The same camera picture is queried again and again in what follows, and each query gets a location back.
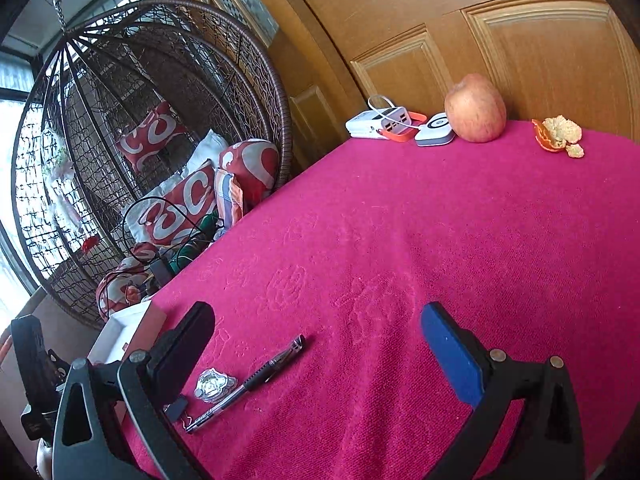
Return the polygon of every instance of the rattan basket chair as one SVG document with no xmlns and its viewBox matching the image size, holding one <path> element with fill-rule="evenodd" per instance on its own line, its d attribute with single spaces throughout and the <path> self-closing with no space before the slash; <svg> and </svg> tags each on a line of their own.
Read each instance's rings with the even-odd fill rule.
<svg viewBox="0 0 640 480">
<path fill-rule="evenodd" d="M 265 46 L 225 12 L 190 0 L 139 0 L 65 26 L 44 63 L 18 126 L 12 191 L 18 237 L 43 288 L 82 323 L 100 328 L 95 290 L 134 244 L 122 209 L 180 170 L 210 128 L 229 143 L 249 138 L 280 151 L 275 189 L 291 161 L 290 113 Z M 175 137 L 140 174 L 115 141 L 168 101 L 190 134 Z M 60 183 L 79 213 L 69 228 L 52 213 L 47 168 L 63 139 L 75 170 Z M 100 245 L 81 250 L 98 234 Z"/>
</svg>

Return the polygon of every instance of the red flower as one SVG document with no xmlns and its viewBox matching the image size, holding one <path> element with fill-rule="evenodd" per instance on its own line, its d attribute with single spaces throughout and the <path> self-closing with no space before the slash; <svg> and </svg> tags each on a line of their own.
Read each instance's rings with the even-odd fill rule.
<svg viewBox="0 0 640 480">
<path fill-rule="evenodd" d="M 82 242 L 82 247 L 80 247 L 80 250 L 84 254 L 87 254 L 98 243 L 100 243 L 100 235 L 89 236 L 84 242 Z"/>
</svg>

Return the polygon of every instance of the screw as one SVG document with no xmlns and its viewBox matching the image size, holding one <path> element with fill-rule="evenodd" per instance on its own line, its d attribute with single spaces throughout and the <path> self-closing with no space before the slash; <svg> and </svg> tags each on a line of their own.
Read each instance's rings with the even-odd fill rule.
<svg viewBox="0 0 640 480">
<path fill-rule="evenodd" d="M 500 350 L 499 348 L 494 348 L 489 352 L 489 357 L 492 360 L 501 363 L 507 358 L 507 354 L 504 352 L 504 350 Z"/>
<path fill-rule="evenodd" d="M 564 366 L 564 361 L 557 355 L 552 356 L 549 362 L 551 362 L 553 368 L 562 368 Z"/>
<path fill-rule="evenodd" d="M 79 357 L 78 359 L 74 359 L 74 361 L 71 363 L 71 367 L 74 370 L 81 370 L 85 366 L 86 366 L 86 359 L 84 357 Z"/>
<path fill-rule="evenodd" d="M 131 355 L 129 356 L 129 361 L 137 364 L 144 361 L 145 358 L 146 358 L 146 352 L 144 350 L 136 350 L 131 352 Z"/>
</svg>

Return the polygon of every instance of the white cable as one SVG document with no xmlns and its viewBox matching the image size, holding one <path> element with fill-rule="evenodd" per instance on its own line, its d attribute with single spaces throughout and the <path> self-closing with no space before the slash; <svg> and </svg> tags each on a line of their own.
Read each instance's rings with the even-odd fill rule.
<svg viewBox="0 0 640 480">
<path fill-rule="evenodd" d="M 402 124 L 402 126 L 406 126 L 407 128 L 415 128 L 416 130 L 420 130 L 420 129 L 421 129 L 421 128 L 420 128 L 420 126 L 413 126 L 413 125 L 411 124 L 411 117 L 409 117 L 409 124 L 407 124 L 407 123 L 401 123 L 400 121 L 396 121 L 394 118 L 391 118 L 391 117 L 389 117 L 389 116 L 386 116 L 386 115 L 382 112 L 382 110 L 379 110 L 378 108 L 376 108 L 374 105 L 372 105 L 372 104 L 371 104 L 371 100 L 372 100 L 374 97 L 379 97 L 379 98 L 381 98 L 381 99 L 385 100 L 385 101 L 388 103 L 389 108 L 396 108 L 396 105 L 395 105 L 395 104 L 393 104 L 393 103 L 391 102 L 391 99 L 389 99 L 389 98 L 388 98 L 388 97 L 386 97 L 386 96 L 383 96 L 383 95 L 380 95 L 380 94 L 376 94 L 376 95 L 372 95 L 369 99 L 367 99 L 367 105 L 369 105 L 369 108 L 371 108 L 374 112 L 378 112 L 378 114 L 379 114 L 380 116 L 384 117 L 384 118 L 385 118 L 386 120 L 388 120 L 388 121 L 391 121 L 392 123 Z"/>
</svg>

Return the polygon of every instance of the pen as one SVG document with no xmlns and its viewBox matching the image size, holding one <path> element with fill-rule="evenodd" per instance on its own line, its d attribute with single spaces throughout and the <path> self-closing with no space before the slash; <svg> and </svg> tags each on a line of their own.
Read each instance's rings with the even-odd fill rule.
<svg viewBox="0 0 640 480">
<path fill-rule="evenodd" d="M 265 364 L 263 364 L 256 373 L 245 380 L 244 383 L 242 383 L 234 391 L 226 395 L 215 406 L 209 408 L 206 412 L 196 418 L 196 420 L 194 420 L 190 425 L 186 427 L 187 433 L 193 433 L 193 431 L 197 430 L 208 420 L 211 420 L 219 413 L 226 410 L 245 393 L 252 392 L 256 388 L 258 388 L 258 386 L 267 383 L 273 376 L 281 371 L 295 356 L 300 353 L 300 351 L 304 348 L 304 345 L 305 337 L 301 334 L 291 342 L 289 348 L 287 348 L 284 352 L 280 352 L 273 359 L 269 359 L 267 362 L 265 362 Z"/>
</svg>

